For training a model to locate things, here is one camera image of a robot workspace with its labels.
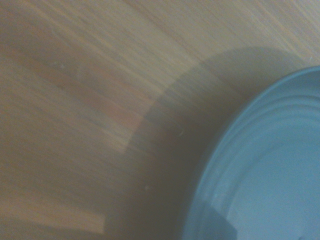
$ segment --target wooden table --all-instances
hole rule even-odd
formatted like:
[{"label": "wooden table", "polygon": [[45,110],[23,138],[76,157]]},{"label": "wooden table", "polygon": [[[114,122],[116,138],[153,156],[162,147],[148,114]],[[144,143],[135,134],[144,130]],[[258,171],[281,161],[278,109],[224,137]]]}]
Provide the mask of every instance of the wooden table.
[{"label": "wooden table", "polygon": [[2,0],[0,238],[173,235],[209,142],[320,63],[317,0]]}]

